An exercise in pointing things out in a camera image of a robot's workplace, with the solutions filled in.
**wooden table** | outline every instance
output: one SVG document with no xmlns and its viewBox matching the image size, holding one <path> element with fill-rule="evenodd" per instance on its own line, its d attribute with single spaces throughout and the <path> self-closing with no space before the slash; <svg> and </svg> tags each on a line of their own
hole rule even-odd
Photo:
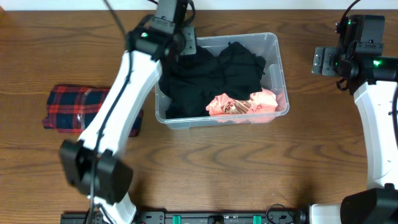
<svg viewBox="0 0 398 224">
<path fill-rule="evenodd" d="M 121 11 L 127 30 L 147 11 Z M 144 106 L 125 162 L 137 205 L 167 210 L 266 210 L 338 203 L 366 188 L 366 149 L 353 97 L 335 78 L 311 74 L 316 46 L 335 46 L 343 11 L 198 11 L 199 37 L 273 32 L 290 111 L 269 124 L 170 130 Z M 398 57 L 397 11 L 386 16 L 384 55 Z M 88 200 L 70 187 L 58 157 L 76 136 L 45 130 L 55 84 L 110 86 L 123 41 L 109 12 L 6 12 L 0 21 L 0 223 L 58 223 Z"/>
</svg>

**clothing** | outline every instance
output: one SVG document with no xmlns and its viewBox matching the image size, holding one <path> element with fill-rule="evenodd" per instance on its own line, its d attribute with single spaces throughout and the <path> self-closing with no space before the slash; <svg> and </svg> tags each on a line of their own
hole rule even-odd
<svg viewBox="0 0 398 224">
<path fill-rule="evenodd" d="M 216 96 L 206 107 L 210 116 L 231 115 L 231 114 L 251 114 L 251 113 L 271 113 L 278 107 L 276 96 L 273 92 L 262 89 L 261 92 L 250 94 L 250 99 L 246 101 L 234 100 L 223 93 Z"/>
<path fill-rule="evenodd" d="M 240 43 L 228 43 L 218 57 L 197 47 L 195 55 L 181 56 L 175 64 L 163 66 L 160 90 L 171 98 L 166 118 L 207 116 L 206 106 L 226 93 L 237 100 L 249 100 L 261 91 L 260 79 L 266 61 Z"/>
<path fill-rule="evenodd" d="M 59 133 L 80 134 L 94 120 L 108 93 L 109 88 L 55 85 L 47 100 L 48 114 L 42 121 L 43 127 Z M 139 134 L 143 115 L 140 110 L 130 137 Z"/>
</svg>

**green tape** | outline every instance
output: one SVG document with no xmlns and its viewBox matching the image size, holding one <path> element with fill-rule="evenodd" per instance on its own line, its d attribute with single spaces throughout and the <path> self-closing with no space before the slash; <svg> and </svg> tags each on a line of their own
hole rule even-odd
<svg viewBox="0 0 398 224">
<path fill-rule="evenodd" d="M 181 216 L 174 215 L 173 216 L 173 224 L 181 224 Z"/>
<path fill-rule="evenodd" d="M 261 216 L 254 215 L 253 216 L 253 224 L 261 224 Z"/>
</svg>

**plastic bin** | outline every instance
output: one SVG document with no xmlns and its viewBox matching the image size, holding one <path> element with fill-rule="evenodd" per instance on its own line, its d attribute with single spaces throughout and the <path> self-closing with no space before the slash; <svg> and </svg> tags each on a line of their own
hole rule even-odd
<svg viewBox="0 0 398 224">
<path fill-rule="evenodd" d="M 165 96 L 156 83 L 156 118 L 170 129 L 188 129 L 198 126 L 214 126 L 222 124 L 268 123 L 289 111 L 284 72 L 280 59 L 278 39 L 273 33 L 229 35 L 220 37 L 198 38 L 198 45 L 218 56 L 227 48 L 228 42 L 239 42 L 257 56 L 266 59 L 265 75 L 262 76 L 261 86 L 271 90 L 277 96 L 278 107 L 273 113 L 233 114 L 197 118 L 166 119 L 165 112 L 169 108 L 171 99 Z"/>
</svg>

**plaid cloth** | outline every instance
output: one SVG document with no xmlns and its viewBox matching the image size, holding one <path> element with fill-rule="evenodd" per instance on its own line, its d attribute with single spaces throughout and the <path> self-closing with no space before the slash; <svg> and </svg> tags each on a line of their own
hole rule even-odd
<svg viewBox="0 0 398 224">
<path fill-rule="evenodd" d="M 108 88 L 54 86 L 47 100 L 48 114 L 43 120 L 44 128 L 56 129 L 59 133 L 80 134 L 90 125 L 108 93 Z M 143 114 L 143 110 L 140 110 L 130 137 L 139 134 Z"/>
</svg>

